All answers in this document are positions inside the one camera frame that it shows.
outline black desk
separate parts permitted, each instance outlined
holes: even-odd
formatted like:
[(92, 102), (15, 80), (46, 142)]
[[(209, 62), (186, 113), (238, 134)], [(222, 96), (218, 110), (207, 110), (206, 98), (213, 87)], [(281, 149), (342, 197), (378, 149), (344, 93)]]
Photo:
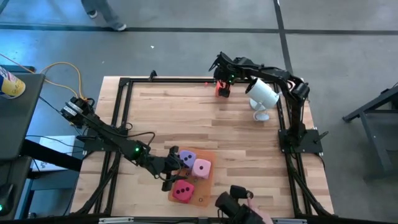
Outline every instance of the black desk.
[(78, 172), (81, 167), (80, 159), (25, 139), (44, 75), (16, 76), (26, 84), (25, 92), (11, 100), (0, 98), (0, 164), (3, 164), (0, 165), (0, 184), (16, 185), (14, 208), (8, 215), (0, 217), (0, 220), (14, 219), (32, 158)]

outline white paper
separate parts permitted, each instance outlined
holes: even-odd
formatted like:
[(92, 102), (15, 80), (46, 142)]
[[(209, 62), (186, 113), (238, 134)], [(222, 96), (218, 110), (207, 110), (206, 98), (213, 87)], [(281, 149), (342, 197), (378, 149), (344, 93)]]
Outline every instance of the white paper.
[[(58, 141), (54, 141), (52, 139), (47, 139), (47, 138), (40, 138), (39, 144), (42, 146), (45, 146), (47, 148), (53, 149), (55, 151), (61, 152), (61, 153), (67, 153), (67, 152), (73, 152), (73, 147), (75, 145), (75, 138), (76, 136), (46, 136), (49, 138), (57, 139), (65, 144), (68, 144), (70, 146), (66, 146)], [(42, 162), (40, 160), (36, 159), (37, 166), (39, 167), (40, 171), (55, 171), (55, 170), (66, 170), (66, 168), (56, 166), (54, 164), (49, 164), (46, 162)], [(37, 167), (34, 164), (33, 165), (33, 171), (37, 172)]]

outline dice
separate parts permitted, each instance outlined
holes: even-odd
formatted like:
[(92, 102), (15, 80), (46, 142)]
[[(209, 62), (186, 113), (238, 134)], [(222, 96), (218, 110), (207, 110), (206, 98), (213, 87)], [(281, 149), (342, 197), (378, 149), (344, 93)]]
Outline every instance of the dice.
[(182, 161), (184, 161), (185, 165), (189, 166), (189, 169), (192, 169), (193, 163), (195, 162), (197, 155), (188, 150), (181, 150), (179, 157)]
[(178, 180), (174, 185), (173, 197), (183, 203), (188, 203), (193, 195), (195, 186), (185, 180)]
[(209, 178), (211, 162), (204, 159), (197, 159), (193, 163), (192, 176), (203, 179)]

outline concrete floor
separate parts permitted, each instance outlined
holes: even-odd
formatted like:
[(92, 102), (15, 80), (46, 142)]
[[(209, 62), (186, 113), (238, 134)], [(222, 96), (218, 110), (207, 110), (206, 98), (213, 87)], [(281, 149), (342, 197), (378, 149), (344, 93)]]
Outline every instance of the concrete floor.
[[(129, 27), (278, 29), (272, 0), (110, 0)], [(286, 29), (398, 30), (395, 0), (279, 0)], [(0, 14), (1, 25), (73, 25), (99, 27), (79, 0), (11, 0)], [(310, 83), (313, 119), (320, 131), (326, 175), (335, 213), (368, 220), (398, 220), (398, 181), (366, 183), (378, 168), (359, 121), (341, 117), (398, 81), (396, 35), (287, 35), (296, 76)], [(85, 96), (98, 97), (107, 75), (210, 76), (219, 51), (231, 57), (285, 68), (279, 34), (239, 32), (93, 32), (0, 29), (0, 51), (38, 69), (54, 62), (76, 65), (83, 74)], [(0, 58), (0, 64), (9, 64)], [(59, 66), (48, 78), (77, 90), (75, 71)], [(61, 108), (72, 95), (45, 85), (42, 96)], [(47, 105), (39, 102), (29, 134), (75, 134)], [(44, 209), (40, 205), (53, 207)], [(36, 195), (32, 212), (63, 212), (68, 199)]]

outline wooden tabletop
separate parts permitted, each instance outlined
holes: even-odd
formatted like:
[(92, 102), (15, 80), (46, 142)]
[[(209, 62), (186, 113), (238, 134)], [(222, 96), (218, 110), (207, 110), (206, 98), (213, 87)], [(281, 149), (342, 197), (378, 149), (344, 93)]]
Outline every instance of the wooden tabletop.
[[(119, 78), (104, 77), (96, 105), (96, 114), (108, 124), (113, 114)], [(150, 146), (151, 153), (157, 156), (166, 156), (174, 145), (215, 152), (217, 163), (214, 164), (212, 202), (206, 208), (170, 202), (168, 193), (161, 191), (161, 180), (155, 180), (147, 170), (122, 159), (112, 215), (217, 217), (214, 206), (217, 197), (224, 191), (229, 192), (231, 185), (242, 185), (254, 193), (259, 208), (272, 217), (293, 217), (285, 158), (279, 151), (277, 109), (269, 110), (270, 120), (253, 121), (253, 110), (244, 94), (246, 85), (235, 84), (229, 98), (216, 98), (215, 87), (211, 83), (208, 86), (202, 83), (135, 83), (127, 119), (133, 125), (129, 134), (155, 132), (156, 138)], [(304, 123), (307, 128), (313, 127), (308, 102), (304, 109)], [(137, 139), (145, 142), (149, 138), (142, 136)], [(98, 185), (103, 157), (103, 152), (94, 152), (83, 161), (72, 211), (81, 208)], [(302, 159), (308, 187), (333, 213), (320, 158), (303, 154)], [(104, 192), (105, 202), (108, 188)], [(304, 211), (300, 190), (298, 195)]]

